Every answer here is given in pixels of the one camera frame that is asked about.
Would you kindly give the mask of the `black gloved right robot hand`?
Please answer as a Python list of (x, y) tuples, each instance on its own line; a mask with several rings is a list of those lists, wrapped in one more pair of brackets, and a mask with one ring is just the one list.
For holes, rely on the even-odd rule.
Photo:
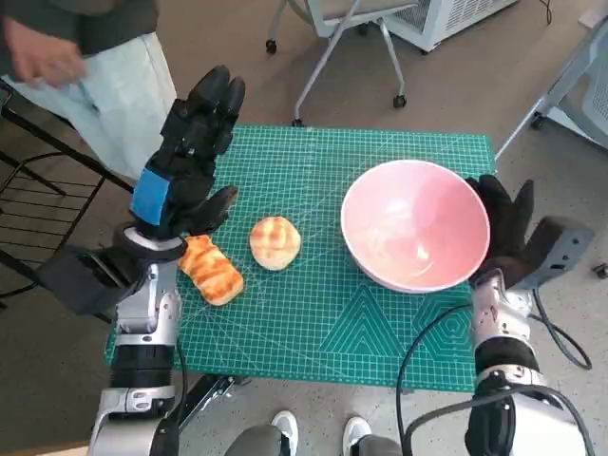
[(469, 279), (469, 285), (476, 288), (485, 276), (500, 270), (504, 287), (508, 289), (528, 271), (524, 257), (525, 234), (534, 210), (534, 182), (526, 180), (512, 199), (495, 176), (481, 175), (465, 181), (480, 197), (490, 227), (486, 257)]

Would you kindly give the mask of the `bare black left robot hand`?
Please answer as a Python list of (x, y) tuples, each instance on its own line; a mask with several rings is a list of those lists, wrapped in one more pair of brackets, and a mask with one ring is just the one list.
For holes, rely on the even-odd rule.
[(244, 96), (243, 79), (232, 77), (227, 66), (215, 66), (186, 99), (174, 101), (161, 129), (161, 146), (146, 163), (130, 204), (143, 236), (207, 235), (227, 220), (238, 189), (211, 190), (216, 159), (232, 142)]

